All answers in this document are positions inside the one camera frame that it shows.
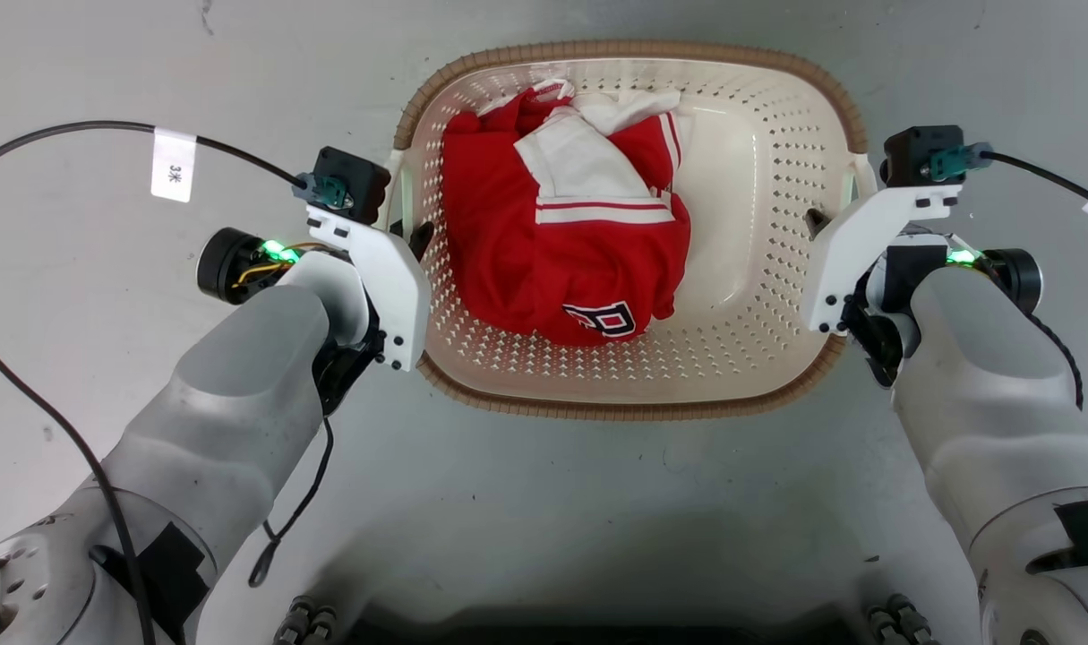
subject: brown woven rim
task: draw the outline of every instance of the brown woven rim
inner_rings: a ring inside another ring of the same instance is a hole
[[[819,69],[813,62],[794,57],[792,53],[777,52],[772,49],[666,40],[549,42],[469,53],[467,57],[461,57],[444,65],[417,90],[401,114],[396,136],[392,139],[392,146],[396,150],[408,150],[412,146],[412,136],[417,132],[417,124],[420,123],[425,108],[436,98],[437,94],[441,94],[441,90],[465,74],[504,65],[585,59],[676,59],[737,63],[784,71],[787,74],[793,74],[793,76],[809,83],[825,95],[827,101],[838,113],[839,121],[842,122],[842,129],[846,134],[846,147],[850,151],[855,152],[855,154],[864,154],[867,151],[866,128],[863,126],[862,114],[858,113],[854,101],[851,100],[841,83],[834,80],[826,70]],[[441,370],[428,353],[421,358],[418,368],[429,380],[429,383],[440,388],[450,399],[471,405],[473,408],[492,409],[492,411],[508,414],[555,419],[678,421],[758,414],[769,412],[770,409],[781,408],[814,388],[814,385],[833,368],[838,356],[842,355],[843,347],[845,347],[845,339],[842,336],[829,335],[814,362],[783,387],[749,399],[713,400],[706,401],[706,404],[570,404],[569,401],[518,399],[518,397],[493,395],[467,387]]]

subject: green light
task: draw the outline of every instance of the green light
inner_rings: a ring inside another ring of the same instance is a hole
[[[966,249],[953,249],[945,257],[945,261],[950,262],[950,264],[974,264],[977,261],[977,257],[973,251]]]
[[[281,241],[277,240],[265,240],[264,244],[261,244],[261,250],[264,251],[265,255],[268,255],[268,257],[273,261],[285,261],[289,262],[289,264],[294,264],[294,262],[301,259],[301,255],[297,253],[297,251],[293,249],[286,248],[285,245],[282,245]]]

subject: logo patch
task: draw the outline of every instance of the logo patch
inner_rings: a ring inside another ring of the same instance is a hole
[[[565,305],[568,315],[589,330],[595,330],[607,338],[620,338],[635,333],[635,318],[630,314],[627,302],[615,302],[611,307],[576,307]]]

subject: gray surface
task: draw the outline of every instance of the gray surface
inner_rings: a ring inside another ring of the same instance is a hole
[[[875,149],[904,126],[956,122],[1088,185],[1088,1],[7,0],[0,141],[114,117],[211,135],[289,169],[311,168],[323,145],[383,160],[400,108],[441,64],[593,37],[789,49],[845,83]],[[72,135],[0,163],[0,352],[100,454],[228,311],[193,282],[209,234],[302,237],[288,187],[214,151],[199,152],[190,204],[150,197],[149,147],[143,135]],[[1079,208],[999,168],[966,188],[953,224],[973,244],[1023,246],[1043,262],[1039,313],[1076,348],[1088,388]],[[335,425],[330,479],[270,582],[245,587],[261,548],[249,539],[210,599],[202,643],[264,640],[321,579],[347,604],[375,597],[381,612],[420,623],[530,612],[771,625],[853,612],[897,587],[942,643],[976,641],[973,576],[888,393],[854,351],[799,404],[752,419],[499,417],[374,371]],[[319,454],[290,477],[275,525]],[[60,430],[0,379],[0,538],[83,475]]]

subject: laundry basket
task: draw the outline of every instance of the laundry basket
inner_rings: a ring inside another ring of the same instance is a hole
[[[628,343],[555,346],[473,318],[453,282],[442,210],[442,134],[461,111],[544,78],[578,91],[679,89],[695,121],[676,193],[691,251],[676,314]],[[842,338],[802,330],[811,208],[852,195],[866,135],[846,91],[789,53],[720,45],[589,41],[470,53],[437,71],[397,126],[388,212],[436,236],[420,369],[453,399],[556,418],[671,420],[765,412],[798,399],[833,365]]]

